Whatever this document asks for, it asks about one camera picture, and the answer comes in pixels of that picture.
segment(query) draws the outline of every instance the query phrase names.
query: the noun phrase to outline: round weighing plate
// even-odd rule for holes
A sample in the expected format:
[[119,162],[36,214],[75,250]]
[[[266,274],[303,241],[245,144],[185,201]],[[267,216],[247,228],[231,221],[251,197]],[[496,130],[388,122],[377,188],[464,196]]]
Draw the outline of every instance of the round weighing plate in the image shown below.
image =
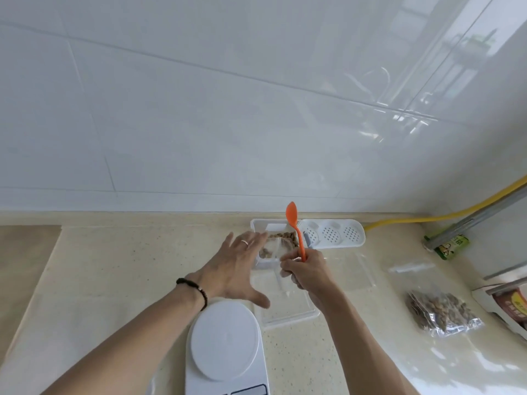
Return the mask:
[[241,376],[251,366],[260,329],[252,312],[237,301],[210,305],[192,328],[190,351],[201,372],[215,381]]

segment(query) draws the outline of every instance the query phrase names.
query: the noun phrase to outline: yellow hose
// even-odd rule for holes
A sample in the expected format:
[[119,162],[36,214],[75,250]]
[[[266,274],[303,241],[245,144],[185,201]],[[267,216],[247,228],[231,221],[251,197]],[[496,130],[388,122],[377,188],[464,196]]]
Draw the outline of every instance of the yellow hose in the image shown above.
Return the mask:
[[393,224],[393,223],[423,223],[423,222],[437,222],[439,220],[448,220],[448,219],[455,219],[460,218],[461,216],[469,215],[471,213],[474,213],[481,208],[484,208],[485,206],[488,206],[492,204],[493,202],[496,202],[498,199],[503,198],[505,195],[513,192],[514,190],[520,188],[524,184],[527,183],[527,176],[522,177],[518,181],[515,181],[510,186],[505,187],[502,191],[499,191],[498,193],[494,194],[490,198],[487,198],[486,200],[480,202],[479,204],[476,204],[474,206],[471,206],[470,208],[463,209],[459,212],[453,212],[449,215],[443,215],[443,216],[432,216],[430,218],[408,218],[408,219],[386,219],[386,220],[380,220],[378,222],[372,223],[369,226],[366,226],[364,228],[365,231],[371,230],[373,228],[384,226],[386,224]]

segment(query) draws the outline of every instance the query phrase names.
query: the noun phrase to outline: forearm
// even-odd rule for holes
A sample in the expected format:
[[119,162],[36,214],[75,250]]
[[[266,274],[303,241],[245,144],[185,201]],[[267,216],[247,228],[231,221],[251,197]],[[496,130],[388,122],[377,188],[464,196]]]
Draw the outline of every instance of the forearm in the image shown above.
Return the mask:
[[86,355],[43,395],[144,393],[159,363],[202,306],[196,289],[178,285]]
[[319,296],[352,394],[416,394],[336,286]]

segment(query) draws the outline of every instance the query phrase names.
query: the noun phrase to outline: person's left hand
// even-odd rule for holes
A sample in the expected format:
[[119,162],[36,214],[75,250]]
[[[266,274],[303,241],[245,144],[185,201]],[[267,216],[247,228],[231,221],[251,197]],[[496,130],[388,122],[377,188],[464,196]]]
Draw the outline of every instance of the person's left hand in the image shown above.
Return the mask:
[[267,233],[245,232],[232,242],[230,233],[216,255],[200,270],[187,275],[209,298],[243,299],[268,308],[269,298],[256,291],[249,281],[256,255],[267,241]]

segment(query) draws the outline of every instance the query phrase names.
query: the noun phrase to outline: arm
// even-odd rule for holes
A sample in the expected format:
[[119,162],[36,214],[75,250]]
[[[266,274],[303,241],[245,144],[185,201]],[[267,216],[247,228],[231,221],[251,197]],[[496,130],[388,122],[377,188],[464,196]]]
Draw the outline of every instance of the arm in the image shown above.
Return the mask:
[[[267,233],[246,232],[231,244],[232,237],[230,233],[216,255],[187,279],[200,285],[209,298],[246,299],[269,307],[269,299],[249,283],[250,269]],[[198,290],[178,285],[89,352],[42,395],[145,393],[159,363],[203,303]]]
[[333,280],[321,252],[306,250],[306,262],[294,261],[298,250],[282,257],[282,277],[292,279],[324,314],[352,394],[418,394],[369,332],[346,294]]

